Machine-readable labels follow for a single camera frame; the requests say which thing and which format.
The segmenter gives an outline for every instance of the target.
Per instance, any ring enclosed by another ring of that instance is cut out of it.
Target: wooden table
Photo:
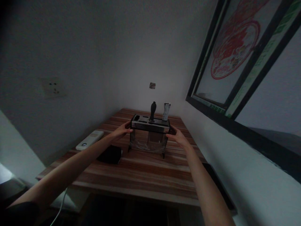
[[[149,112],[123,108],[100,125],[98,130],[104,131],[104,136],[106,136],[123,123],[129,121],[134,114],[150,115]],[[169,120],[172,125],[185,135],[197,152],[200,160],[206,162],[181,118],[169,116]],[[106,164],[95,160],[72,185],[92,192],[116,192],[199,206],[184,150],[173,139],[168,139],[165,159],[162,158],[162,155],[156,153],[138,150],[130,150],[128,152],[129,134],[114,142],[113,145],[121,147],[123,150],[123,156],[118,165]],[[41,172],[37,179],[42,179],[76,153],[78,151],[75,149],[70,150]]]

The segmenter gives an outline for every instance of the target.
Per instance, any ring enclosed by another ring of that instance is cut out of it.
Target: black window frame
[[[285,15],[285,12],[289,8],[289,6],[294,2],[294,0],[282,0],[280,3],[280,6],[273,16],[270,24],[268,25],[268,28],[264,32],[263,36],[258,42],[258,45],[256,46],[256,49],[252,53],[250,60],[248,61],[246,67],[244,68],[239,80],[234,86],[234,89],[232,90],[230,96],[228,99],[234,98],[236,95],[235,92],[238,91],[240,85],[244,80],[246,79],[247,75],[253,68],[256,60],[262,53],[264,47],[267,45],[268,41],[270,40],[272,34],[276,30],[277,26],[279,25],[281,19]],[[186,97],[186,101],[191,104],[193,107],[195,107],[197,110],[202,112],[204,115],[209,117],[211,120],[215,121],[217,124],[225,128],[227,131],[235,135],[236,137],[240,138],[244,142],[246,142],[248,145],[250,145],[252,148],[260,152],[262,155],[267,157],[270,161],[272,161],[274,164],[276,164],[279,168],[281,168],[284,172],[292,176],[296,181],[301,183],[301,156],[296,154],[295,152],[269,140],[268,138],[260,135],[259,133],[249,129],[248,127],[234,121],[234,119],[238,116],[238,114],[241,112],[243,107],[246,105],[252,94],[255,92],[261,81],[264,79],[268,71],[271,69],[275,61],[278,59],[286,45],[289,43],[291,38],[294,36],[296,31],[299,29],[301,25],[301,12],[297,15],[294,22],[288,29],[288,31],[285,33],[284,37],[281,39],[280,43],[276,47],[275,51],[270,56],[269,60],[265,64],[264,68],[259,73],[258,77],[252,84],[249,91],[246,93],[245,97],[233,113],[231,118],[226,117],[225,115],[217,112],[216,110],[206,106],[205,104],[202,104],[201,102],[197,101],[196,99],[192,98],[192,94],[195,88],[195,84],[198,80],[198,76],[200,73],[200,76],[202,76],[203,71],[205,70],[206,64],[208,62],[209,57],[205,58],[206,52],[209,49],[209,56],[211,54],[211,51],[213,49],[213,45],[216,41],[217,34],[220,30],[221,24],[223,22],[225,13],[227,11],[227,8],[229,6],[230,1],[226,0],[219,0],[207,33],[207,37],[205,39],[201,55],[198,61],[198,64],[196,66],[196,70],[194,72],[194,76],[192,78],[190,88]],[[203,61],[205,60],[205,66],[203,66],[202,71],[201,67],[203,64]]]

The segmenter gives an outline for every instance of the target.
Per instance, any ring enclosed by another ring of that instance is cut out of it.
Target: person's right hand
[[[123,138],[127,133],[133,132],[133,129],[130,128],[130,123],[131,121],[127,121],[108,136],[113,138],[113,142]]]
[[[184,147],[190,145],[188,140],[186,139],[186,137],[183,135],[183,133],[179,129],[177,129],[173,125],[171,125],[171,127],[176,131],[176,134],[175,135],[166,134],[166,136],[168,138],[175,139],[175,141],[181,148],[184,148]]]

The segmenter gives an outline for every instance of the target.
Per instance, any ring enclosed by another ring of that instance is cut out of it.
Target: wall socket
[[[58,77],[39,78],[43,89],[44,99],[66,96],[63,82]]]

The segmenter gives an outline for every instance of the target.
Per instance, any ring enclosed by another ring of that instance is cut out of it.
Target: person's left hand
[[[112,132],[109,136],[113,138],[113,142],[123,138],[127,133],[133,132],[133,129],[129,128],[129,124],[131,121],[128,121],[121,126],[119,126],[114,132]]]

